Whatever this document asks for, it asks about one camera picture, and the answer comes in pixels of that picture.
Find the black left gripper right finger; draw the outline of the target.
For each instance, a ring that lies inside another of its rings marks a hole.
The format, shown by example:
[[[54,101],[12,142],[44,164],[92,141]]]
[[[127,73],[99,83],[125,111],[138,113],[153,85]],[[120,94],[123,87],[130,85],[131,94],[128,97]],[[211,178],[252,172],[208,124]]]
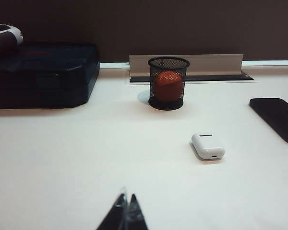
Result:
[[[135,194],[132,194],[128,208],[128,229],[148,230],[139,202]]]

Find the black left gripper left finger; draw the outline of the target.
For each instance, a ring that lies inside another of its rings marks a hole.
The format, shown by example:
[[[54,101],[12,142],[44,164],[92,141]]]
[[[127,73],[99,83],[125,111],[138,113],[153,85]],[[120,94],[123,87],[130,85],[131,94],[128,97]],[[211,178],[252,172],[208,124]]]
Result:
[[[112,207],[97,227],[97,230],[124,230],[127,208],[127,189],[126,187],[122,187]]]

